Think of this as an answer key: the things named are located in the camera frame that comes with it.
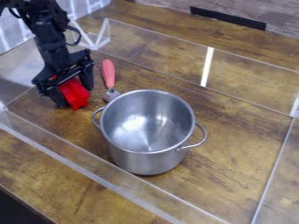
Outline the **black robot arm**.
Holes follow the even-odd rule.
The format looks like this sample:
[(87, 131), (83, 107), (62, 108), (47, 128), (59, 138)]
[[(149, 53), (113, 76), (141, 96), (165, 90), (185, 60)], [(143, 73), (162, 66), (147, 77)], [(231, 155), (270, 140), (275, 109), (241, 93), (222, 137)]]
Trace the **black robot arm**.
[(82, 33), (70, 26), (67, 11), (57, 0), (0, 0), (0, 15), (4, 8), (35, 35), (45, 62), (43, 70), (33, 78), (39, 94), (49, 96), (61, 108), (87, 107), (95, 62), (90, 49), (70, 53), (69, 47), (81, 43)]

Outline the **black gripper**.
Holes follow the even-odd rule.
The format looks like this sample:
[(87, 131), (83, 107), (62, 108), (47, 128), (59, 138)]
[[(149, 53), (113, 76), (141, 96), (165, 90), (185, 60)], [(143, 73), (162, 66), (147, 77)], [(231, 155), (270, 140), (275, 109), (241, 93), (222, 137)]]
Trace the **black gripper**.
[(94, 89), (94, 66), (90, 49), (70, 53), (65, 48), (51, 54), (45, 61), (43, 70), (33, 79), (39, 94), (50, 96), (59, 108), (67, 108), (69, 102), (58, 86), (79, 76), (82, 85), (91, 91)]

